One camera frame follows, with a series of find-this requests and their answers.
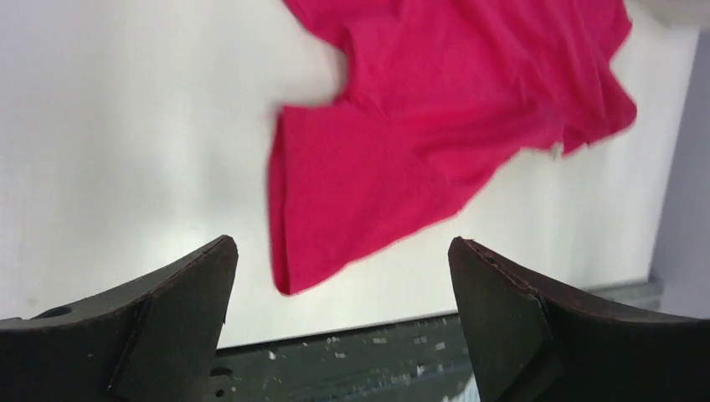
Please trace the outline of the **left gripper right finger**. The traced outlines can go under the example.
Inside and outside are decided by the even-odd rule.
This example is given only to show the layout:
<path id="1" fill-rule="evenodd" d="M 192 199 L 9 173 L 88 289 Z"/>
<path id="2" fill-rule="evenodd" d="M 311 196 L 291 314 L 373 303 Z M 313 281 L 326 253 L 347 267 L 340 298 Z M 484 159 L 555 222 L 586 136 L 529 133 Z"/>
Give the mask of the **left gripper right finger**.
<path id="1" fill-rule="evenodd" d="M 708 400 L 708 320 L 606 300 L 474 240 L 448 260 L 481 400 Z"/>

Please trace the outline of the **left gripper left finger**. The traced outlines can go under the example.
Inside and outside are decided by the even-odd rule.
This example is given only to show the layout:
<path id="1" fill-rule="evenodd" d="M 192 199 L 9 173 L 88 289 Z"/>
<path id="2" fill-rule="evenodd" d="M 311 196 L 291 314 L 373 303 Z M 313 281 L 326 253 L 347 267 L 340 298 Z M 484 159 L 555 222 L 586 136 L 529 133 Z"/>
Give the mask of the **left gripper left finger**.
<path id="1" fill-rule="evenodd" d="M 2 320 L 2 400 L 203 400 L 238 258 L 223 235 L 110 290 Z"/>

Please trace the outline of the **magenta t shirt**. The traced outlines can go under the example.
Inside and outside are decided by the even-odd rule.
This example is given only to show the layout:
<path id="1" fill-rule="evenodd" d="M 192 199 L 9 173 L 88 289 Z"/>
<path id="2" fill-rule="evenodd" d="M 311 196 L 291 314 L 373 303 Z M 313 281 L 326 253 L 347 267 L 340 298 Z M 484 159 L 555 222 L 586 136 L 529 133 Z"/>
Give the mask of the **magenta t shirt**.
<path id="1" fill-rule="evenodd" d="M 271 266 L 295 295 L 458 214 L 521 150 L 629 127 L 611 69 L 621 1 L 289 1 L 342 51 L 324 106 L 284 106 L 268 167 Z"/>

